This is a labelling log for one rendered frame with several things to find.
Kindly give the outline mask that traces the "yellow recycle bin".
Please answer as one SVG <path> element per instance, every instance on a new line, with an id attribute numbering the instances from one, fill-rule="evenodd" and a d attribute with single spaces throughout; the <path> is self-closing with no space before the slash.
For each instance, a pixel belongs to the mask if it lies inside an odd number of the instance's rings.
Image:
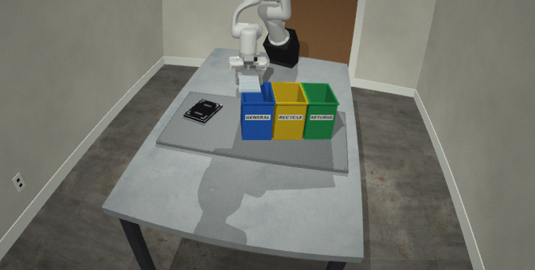
<path id="1" fill-rule="evenodd" d="M 273 139 L 302 139 L 309 103 L 301 83 L 271 82 L 271 86 L 275 97 L 272 121 Z"/>

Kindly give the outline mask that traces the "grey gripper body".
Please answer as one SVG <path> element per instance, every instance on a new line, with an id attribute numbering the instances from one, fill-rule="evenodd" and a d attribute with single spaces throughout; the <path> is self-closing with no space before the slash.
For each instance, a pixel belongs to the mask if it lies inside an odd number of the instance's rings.
<path id="1" fill-rule="evenodd" d="M 262 70 L 267 70 L 267 58 L 266 57 L 258 57 L 258 60 L 253 63 L 253 65 L 257 65 L 257 67 L 261 67 Z M 243 59 L 240 57 L 230 57 L 229 58 L 229 70 L 236 70 L 236 67 L 240 67 L 240 65 L 244 65 Z M 247 70 L 250 69 L 250 65 L 247 65 Z"/>

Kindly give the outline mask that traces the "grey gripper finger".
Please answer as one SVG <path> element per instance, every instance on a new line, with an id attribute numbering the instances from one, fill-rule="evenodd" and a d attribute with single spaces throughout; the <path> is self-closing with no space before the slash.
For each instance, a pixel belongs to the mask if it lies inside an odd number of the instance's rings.
<path id="1" fill-rule="evenodd" d="M 257 65 L 250 65 L 250 71 L 256 71 L 256 72 L 259 72 L 259 82 L 260 82 L 260 85 L 262 85 L 264 82 L 263 82 L 263 77 L 262 77 L 262 74 L 261 74 L 261 71 L 262 71 L 262 68 L 261 67 L 257 67 Z"/>
<path id="2" fill-rule="evenodd" d="M 241 72 L 241 71 L 247 71 L 247 65 L 240 65 L 239 68 L 236 68 L 236 85 L 240 85 L 240 81 L 239 81 L 239 77 L 238 77 L 238 72 Z M 239 83 L 238 83 L 239 81 Z"/>

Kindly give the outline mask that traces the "green returns bin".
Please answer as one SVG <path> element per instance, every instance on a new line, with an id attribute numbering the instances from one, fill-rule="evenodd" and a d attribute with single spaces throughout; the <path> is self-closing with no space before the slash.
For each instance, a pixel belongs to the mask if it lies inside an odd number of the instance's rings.
<path id="1" fill-rule="evenodd" d="M 329 84 L 301 83 L 309 105 L 304 139 L 331 139 L 339 102 Z M 311 103 L 319 102 L 319 103 Z"/>

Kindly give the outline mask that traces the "blue bin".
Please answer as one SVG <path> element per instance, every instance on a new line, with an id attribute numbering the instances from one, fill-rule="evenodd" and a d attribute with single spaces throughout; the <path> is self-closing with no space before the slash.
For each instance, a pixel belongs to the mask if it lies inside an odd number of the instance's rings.
<path id="1" fill-rule="evenodd" d="M 275 104 L 271 82 L 264 82 L 260 90 L 241 93 L 242 140 L 271 140 Z"/>

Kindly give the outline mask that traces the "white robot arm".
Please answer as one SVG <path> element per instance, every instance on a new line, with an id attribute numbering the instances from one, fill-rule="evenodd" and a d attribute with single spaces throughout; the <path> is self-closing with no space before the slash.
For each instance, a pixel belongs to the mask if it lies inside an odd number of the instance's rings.
<path id="1" fill-rule="evenodd" d="M 263 34 L 263 28 L 259 24 L 238 23 L 238 16 L 248 7 L 258 6 L 258 15 L 264 21 L 269 33 L 268 40 L 273 45 L 284 45 L 288 42 L 290 34 L 284 29 L 285 22 L 291 17 L 291 0 L 243 0 L 236 8 L 232 16 L 232 37 L 240 39 L 240 58 L 244 65 L 253 65 L 258 60 L 256 51 L 257 40 Z M 278 3 L 280 2 L 280 3 Z M 285 31 L 286 30 L 286 31 Z M 257 35 L 258 31 L 258 35 Z M 244 56 L 246 55 L 246 56 Z"/>

